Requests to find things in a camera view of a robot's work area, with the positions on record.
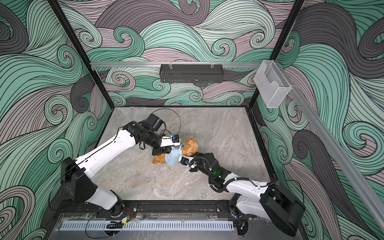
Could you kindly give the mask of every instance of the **robotic arm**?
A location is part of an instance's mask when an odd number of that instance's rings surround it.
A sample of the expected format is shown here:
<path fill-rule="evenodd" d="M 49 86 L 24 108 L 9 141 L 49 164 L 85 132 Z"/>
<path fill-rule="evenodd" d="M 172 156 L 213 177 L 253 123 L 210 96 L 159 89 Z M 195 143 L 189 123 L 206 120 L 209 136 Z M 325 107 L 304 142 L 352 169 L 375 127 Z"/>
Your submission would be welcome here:
<path fill-rule="evenodd" d="M 304 214 L 304 204 L 286 187 L 276 180 L 270 183 L 257 182 L 240 177 L 222 168 L 213 153 L 196 153 L 190 157 L 175 147 L 180 146 L 178 135 L 165 137 L 156 131 L 164 122 L 151 114 L 141 122 L 132 121 L 122 130 L 93 151 L 72 160 L 65 159 L 61 164 L 61 180 L 63 187 L 70 194 L 74 203 L 89 202 L 106 209 L 112 217 L 119 217 L 124 208 L 118 195 L 94 184 L 90 178 L 106 163 L 124 150 L 139 144 L 152 147 L 152 155 L 169 154 L 178 157 L 176 160 L 190 168 L 190 172 L 201 171 L 208 176 L 208 183 L 216 192 L 233 192 L 230 210 L 234 217 L 245 214 L 270 219 L 284 233 L 295 236 L 298 225 Z"/>
<path fill-rule="evenodd" d="M 180 138 L 178 135 L 164 137 L 157 134 L 156 131 L 163 123 L 159 117 L 151 114 L 139 123 L 128 123 L 114 137 L 91 152 L 75 160 L 70 157 L 65 159 L 61 163 L 61 182 L 73 202 L 89 202 L 108 210 L 113 217 L 120 216 L 123 209 L 121 198 L 112 190 L 107 191 L 97 186 L 90 178 L 110 160 L 136 144 L 143 150 L 145 144 L 151 146 L 154 156 L 170 153 L 172 146 L 180 145 Z"/>

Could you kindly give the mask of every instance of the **teal wave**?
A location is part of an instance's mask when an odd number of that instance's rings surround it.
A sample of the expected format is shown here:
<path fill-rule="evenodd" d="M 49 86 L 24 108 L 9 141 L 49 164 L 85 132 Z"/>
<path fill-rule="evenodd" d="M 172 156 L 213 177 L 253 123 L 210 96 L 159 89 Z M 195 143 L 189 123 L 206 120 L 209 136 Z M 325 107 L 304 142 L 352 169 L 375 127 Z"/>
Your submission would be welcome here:
<path fill-rule="evenodd" d="M 238 92 L 220 94 L 212 99 L 201 100 L 202 93 L 198 91 L 185 91 L 182 94 L 168 99 L 164 105 L 172 104 L 186 106 L 238 106 L 244 102 L 244 95 Z"/>
<path fill-rule="evenodd" d="M 126 99 L 122 95 L 112 91 L 108 92 L 108 94 L 115 106 L 125 106 L 127 104 Z"/>
<path fill-rule="evenodd" d="M 259 106 L 260 112 L 263 118 L 268 122 L 273 122 L 277 119 L 279 115 L 278 108 L 267 108 L 262 97 L 257 98 L 257 104 Z"/>
<path fill-rule="evenodd" d="M 64 52 L 73 56 L 73 62 L 64 56 Z M 0 119 L 21 96 L 42 88 L 73 84 L 80 79 L 82 62 L 72 48 L 62 45 L 58 51 L 58 60 L 63 67 L 35 56 L 0 56 L 0 66 L 7 66 L 0 69 L 0 106 L 3 106 Z"/>
<path fill-rule="evenodd" d="M 232 61 L 236 55 L 236 46 L 231 39 L 217 40 L 217 46 L 223 43 L 229 46 L 229 52 L 221 56 L 223 50 L 211 50 L 204 39 L 190 26 L 173 20 L 151 24 L 143 29 L 140 35 L 144 41 L 145 50 L 158 47 L 173 48 L 202 62 Z"/>
<path fill-rule="evenodd" d="M 361 216 L 361 218 L 364 220 L 364 222 L 367 224 L 367 226 L 380 238 L 384 239 L 384 234 L 381 232 L 380 227 L 377 225 L 374 218 L 369 214 L 369 210 L 366 208 L 364 203 L 361 201 L 360 197 L 354 190 L 354 188 L 349 183 L 348 179 L 344 175 L 342 171 L 336 170 L 338 177 L 340 179 L 341 185 L 343 186 L 345 192 L 347 193 L 348 198 L 351 200 L 352 205 L 355 207 L 358 214 Z M 355 226 L 350 221 L 344 221 L 343 224 L 340 224 L 340 230 L 342 234 L 347 235 L 348 233 L 352 233 L 353 235 L 359 234 L 362 237 L 368 237 L 366 239 L 376 239 L 370 237 L 370 234 L 367 233 L 359 228 L 358 226 Z"/>
<path fill-rule="evenodd" d="M 57 51 L 67 35 L 46 0 L 35 0 L 28 8 L 28 47 L 23 52 L 59 64 Z"/>
<path fill-rule="evenodd" d="M 200 24 L 191 26 L 211 47 L 216 41 L 236 39 L 259 31 L 253 48 L 265 47 L 275 35 L 272 16 L 264 5 L 254 0 L 228 0 L 217 6 Z"/>
<path fill-rule="evenodd" d="M 70 125 L 73 110 L 66 97 L 55 95 L 47 101 L 45 106 L 45 115 L 54 126 L 30 132 L 0 145 L 0 192 L 11 186 L 18 185 L 33 160 L 47 149 L 55 139 L 60 137 Z M 67 110 L 65 118 L 61 111 L 52 112 L 58 106 L 62 106 Z M 45 202 L 46 199 L 40 202 L 36 201 L 35 209 L 39 207 L 45 209 Z M 0 203 L 0 209 L 12 205 L 13 199 L 8 199 Z M 34 227 L 23 229 L 24 236 L 39 228 L 40 221 L 32 220 L 32 224 Z"/>
<path fill-rule="evenodd" d="M 80 13 L 61 2 L 59 2 L 59 4 L 66 18 L 70 22 L 72 29 L 74 31 L 81 31 L 77 36 L 80 41 L 90 48 L 100 47 L 102 38 L 97 28 Z"/>
<path fill-rule="evenodd" d="M 356 24 L 357 44 L 367 29 L 384 17 L 384 3 L 380 0 L 326 0 L 325 2 L 339 5 L 351 14 Z M 384 36 L 379 35 L 378 42 L 383 40 Z"/>
<path fill-rule="evenodd" d="M 3 0 L 1 3 L 7 6 L 22 22 L 24 26 L 26 26 L 27 22 L 27 11 L 30 6 L 30 3 L 33 0 L 13 0 L 13 1 L 5 1 Z M 7 23 L 7 26 L 12 30 L 8 21 L 4 21 L 3 17 L 0 17 L 0 21 Z"/>
<path fill-rule="evenodd" d="M 292 31 L 287 40 L 285 41 L 285 46 L 288 46 L 290 40 L 294 41 L 293 48 L 285 53 L 284 51 L 280 51 L 278 56 L 278 62 L 283 66 L 283 68 L 289 67 L 294 63 L 300 51 L 300 35 L 296 31 Z"/>
<path fill-rule="evenodd" d="M 122 42 L 121 35 L 127 33 L 132 38 L 132 43 L 126 48 L 101 47 L 87 51 L 87 55 L 91 61 L 122 61 L 128 57 L 139 57 L 144 51 L 144 42 L 139 34 L 134 30 L 120 26 L 115 29 L 114 37 L 117 41 Z"/>
<path fill-rule="evenodd" d="M 154 89 L 156 89 L 156 91 L 151 91 L 141 87 L 135 87 L 131 91 L 116 91 L 116 93 L 121 95 L 125 99 L 129 97 L 162 99 L 171 91 L 169 83 L 162 83 L 160 82 L 160 79 L 155 80 L 152 86 Z"/>
<path fill-rule="evenodd" d="M 330 129 L 335 138 L 364 175 L 372 175 L 384 168 L 383 110 L 370 98 L 360 85 L 368 84 L 368 80 L 350 75 L 341 55 L 332 47 L 321 44 L 310 44 L 300 48 L 297 59 L 292 64 L 300 69 L 311 83 L 318 106 L 319 117 Z M 373 85 L 382 83 L 372 80 Z M 350 147 L 357 146 L 352 141 L 356 135 L 352 128 L 345 125 L 350 122 L 359 123 L 360 132 L 365 132 L 375 139 L 378 149 L 368 157 L 356 155 Z"/>
<path fill-rule="evenodd" d="M 284 100 L 279 106 L 281 117 L 283 118 L 287 126 L 294 131 L 302 130 L 308 125 L 308 120 L 304 114 L 301 114 L 300 120 L 298 122 L 294 122 L 291 120 L 291 118 L 297 116 L 297 108 L 298 105 L 294 99 L 291 100 L 289 104 L 287 104 L 286 98 L 284 98 Z"/>
<path fill-rule="evenodd" d="M 79 155 L 80 147 L 84 146 L 82 141 L 88 138 L 88 134 L 95 130 L 96 126 L 97 118 L 94 113 L 89 111 L 79 113 L 73 119 L 65 134 L 65 139 L 72 145 L 72 159 Z"/>
<path fill-rule="evenodd" d="M 261 49 L 253 49 L 246 53 L 241 54 L 237 58 L 235 58 L 234 62 L 252 62 L 252 63 L 261 63 L 263 60 L 268 60 L 271 56 L 273 48 L 261 48 Z M 248 72 L 254 69 L 249 68 L 226 68 L 229 71 L 234 72 Z"/>

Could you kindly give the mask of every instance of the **pink wave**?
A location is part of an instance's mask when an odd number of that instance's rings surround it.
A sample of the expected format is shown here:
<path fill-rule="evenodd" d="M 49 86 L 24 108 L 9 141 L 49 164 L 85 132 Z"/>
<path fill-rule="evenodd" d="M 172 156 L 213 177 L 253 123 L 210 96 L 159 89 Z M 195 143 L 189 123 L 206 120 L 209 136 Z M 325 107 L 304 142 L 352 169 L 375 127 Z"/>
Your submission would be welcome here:
<path fill-rule="evenodd" d="M 251 37 L 257 32 L 258 31 L 252 31 L 233 40 L 236 45 L 236 56 L 235 56 L 236 58 L 241 54 L 254 49 L 250 45 L 250 40 L 251 40 Z M 268 43 L 268 45 L 265 46 L 265 48 L 274 48 L 280 36 L 280 33 L 281 33 L 281 29 L 275 29 L 275 35 L 273 36 L 273 39 Z"/>
<path fill-rule="evenodd" d="M 384 186 L 384 170 L 375 175 L 366 176 L 365 178 Z"/>
<path fill-rule="evenodd" d="M 123 33 L 121 37 L 124 39 L 124 42 L 120 43 L 115 39 L 115 36 L 113 34 L 114 29 L 108 29 L 108 28 L 97 28 L 99 33 L 101 34 L 102 42 L 100 45 L 100 48 L 102 47 L 111 47 L 111 48 L 126 48 L 129 47 L 132 44 L 132 38 L 128 33 Z M 82 32 L 82 30 L 76 30 L 75 34 L 79 37 L 79 34 Z M 83 49 L 87 52 L 91 50 L 91 47 L 88 47 L 83 43 L 83 41 L 80 41 L 81 46 Z"/>
<path fill-rule="evenodd" d="M 220 94 L 232 91 L 254 91 L 256 88 L 248 87 L 242 83 L 226 81 L 214 83 L 203 90 L 203 99 L 214 98 Z"/>
<path fill-rule="evenodd" d="M 90 0 L 85 2 L 76 2 L 60 0 L 60 2 L 83 15 L 93 25 L 96 23 L 101 14 L 115 1 L 116 0 Z"/>
<path fill-rule="evenodd" d="M 185 60 L 188 62 L 196 62 L 197 59 L 189 56 L 186 53 L 183 53 L 179 50 L 171 48 L 151 48 L 147 49 L 141 55 L 142 58 L 148 59 L 149 61 L 154 62 L 170 62 L 177 60 Z"/>
<path fill-rule="evenodd" d="M 316 98 L 314 96 L 311 84 L 305 74 L 294 66 L 285 68 L 285 72 L 287 73 L 288 77 L 291 78 L 292 84 L 300 90 L 308 104 L 317 113 Z"/>
<path fill-rule="evenodd" d="M 131 91 L 134 88 L 135 83 L 133 83 L 133 85 L 129 84 L 127 87 L 120 87 L 111 83 L 103 83 L 103 85 L 107 91 Z"/>
<path fill-rule="evenodd" d="M 272 16 L 275 26 L 279 25 L 282 21 L 288 18 L 289 13 L 293 7 L 293 2 L 289 3 L 276 3 L 260 0 L 260 2 L 268 9 Z"/>
<path fill-rule="evenodd" d="M 130 90 L 134 89 L 134 87 L 136 85 L 136 82 L 135 82 L 134 77 L 132 77 L 131 74 L 129 74 L 127 72 L 124 72 L 124 71 L 116 71 L 116 72 L 114 72 L 112 74 L 112 80 L 115 83 L 117 83 L 117 84 L 124 84 L 125 83 L 125 79 L 122 78 L 122 77 L 119 77 L 119 75 L 123 75 L 126 78 L 128 78 L 128 80 L 129 80 L 128 86 L 124 87 L 126 89 L 126 91 L 130 91 Z"/>
<path fill-rule="evenodd" d="M 315 174 L 302 162 L 292 158 L 289 164 L 284 165 L 289 176 L 300 182 L 304 193 L 318 210 L 322 223 L 329 231 L 332 240 L 341 240 L 337 217 L 327 191 Z"/>

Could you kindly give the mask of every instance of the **wave pattern wall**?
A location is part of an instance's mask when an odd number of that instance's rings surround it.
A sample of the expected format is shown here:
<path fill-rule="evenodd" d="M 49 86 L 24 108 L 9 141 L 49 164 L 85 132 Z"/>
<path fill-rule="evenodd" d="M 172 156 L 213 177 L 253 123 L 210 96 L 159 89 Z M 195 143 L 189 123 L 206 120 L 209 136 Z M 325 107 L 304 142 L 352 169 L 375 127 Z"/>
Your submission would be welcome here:
<path fill-rule="evenodd" d="M 91 61 L 269 59 L 294 0 L 59 0 Z M 160 83 L 158 68 L 99 68 L 117 106 L 247 105 L 255 69 L 220 84 Z"/>
<path fill-rule="evenodd" d="M 279 54 L 292 82 L 384 200 L 384 2 L 326 0 L 305 8 Z M 310 239 L 384 239 L 375 220 L 289 95 L 257 100 L 280 179 L 299 181 Z M 301 198 L 299 187 L 287 186 Z"/>
<path fill-rule="evenodd" d="M 0 1 L 0 239 L 46 237 L 60 162 L 93 149 L 110 114 L 67 43 L 46 0 Z"/>

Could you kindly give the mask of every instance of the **brown teddy bear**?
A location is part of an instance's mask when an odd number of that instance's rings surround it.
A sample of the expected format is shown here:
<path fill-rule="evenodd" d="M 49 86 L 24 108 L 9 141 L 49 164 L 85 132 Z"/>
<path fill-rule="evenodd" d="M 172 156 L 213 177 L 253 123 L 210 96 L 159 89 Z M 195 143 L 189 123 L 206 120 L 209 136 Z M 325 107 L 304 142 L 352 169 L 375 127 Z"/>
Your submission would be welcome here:
<path fill-rule="evenodd" d="M 199 145 L 198 145 L 196 139 L 194 139 L 193 137 L 187 137 L 184 140 L 184 146 L 181 149 L 181 151 L 183 152 L 184 156 L 188 156 L 189 157 L 192 154 L 196 153 L 198 149 L 199 149 Z M 158 164 L 158 163 L 165 164 L 166 163 L 165 157 L 166 157 L 165 154 L 161 154 L 159 156 L 155 156 L 153 158 L 153 160 L 152 160 L 152 163 L 153 164 Z"/>

